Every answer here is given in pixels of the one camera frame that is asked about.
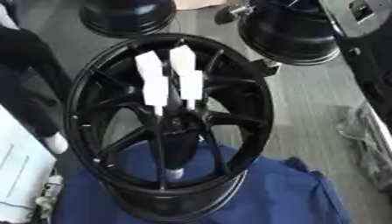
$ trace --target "white sneaker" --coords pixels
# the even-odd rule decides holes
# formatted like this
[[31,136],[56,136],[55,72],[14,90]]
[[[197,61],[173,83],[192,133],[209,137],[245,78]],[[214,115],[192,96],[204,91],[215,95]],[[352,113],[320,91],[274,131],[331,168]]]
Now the white sneaker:
[[55,154],[62,154],[68,149],[68,141],[57,132],[54,136],[44,138],[49,150]]

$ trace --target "bolt hole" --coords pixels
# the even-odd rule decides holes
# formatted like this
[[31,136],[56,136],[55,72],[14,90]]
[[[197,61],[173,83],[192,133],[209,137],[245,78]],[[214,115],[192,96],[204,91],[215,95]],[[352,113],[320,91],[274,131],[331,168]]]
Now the bolt hole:
[[350,57],[356,57],[361,55],[361,49],[359,47],[353,47],[350,49]]

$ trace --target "shoe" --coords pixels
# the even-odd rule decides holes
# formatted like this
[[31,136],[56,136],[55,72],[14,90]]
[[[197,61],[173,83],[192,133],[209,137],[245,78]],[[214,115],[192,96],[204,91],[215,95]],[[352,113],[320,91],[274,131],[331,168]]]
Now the shoe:
[[8,15],[16,25],[19,25],[19,19],[17,16],[17,4],[15,0],[0,0],[0,4],[2,4],[8,12]]
[[44,141],[54,154],[62,154],[68,149],[68,141],[59,132],[54,136],[45,137]]

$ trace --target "white foam block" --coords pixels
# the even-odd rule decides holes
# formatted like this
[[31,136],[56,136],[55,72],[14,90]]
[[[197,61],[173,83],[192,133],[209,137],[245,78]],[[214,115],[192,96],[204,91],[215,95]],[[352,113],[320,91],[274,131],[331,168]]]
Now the white foam block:
[[196,53],[188,45],[182,45],[170,50],[171,67],[179,75],[180,71],[196,69]]
[[169,96],[169,80],[165,76],[149,78],[143,87],[144,103],[148,106],[164,107]]
[[143,79],[150,77],[162,76],[162,61],[153,51],[146,52],[135,57],[137,71],[142,75]]
[[202,71],[182,72],[179,79],[181,99],[191,101],[202,99],[204,86]]

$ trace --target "cloth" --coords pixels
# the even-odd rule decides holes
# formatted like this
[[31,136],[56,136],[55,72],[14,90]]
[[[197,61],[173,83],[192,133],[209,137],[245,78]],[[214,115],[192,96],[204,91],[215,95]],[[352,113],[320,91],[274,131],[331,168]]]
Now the cloth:
[[16,70],[32,67],[66,103],[72,82],[50,47],[35,33],[0,26],[0,64]]
[[40,137],[51,137],[59,131],[49,115],[21,86],[18,74],[3,65],[0,65],[0,103],[21,123],[32,126]]
[[[154,172],[146,144],[119,155],[119,164],[137,176]],[[220,147],[228,160],[235,149]],[[213,168],[207,145],[201,145],[185,168],[185,178]],[[86,170],[78,170],[65,185],[53,216],[54,224],[144,224],[120,210]],[[331,183],[318,171],[308,171],[299,159],[276,161],[260,157],[248,170],[237,194],[220,210],[194,224],[347,224],[349,217]]]

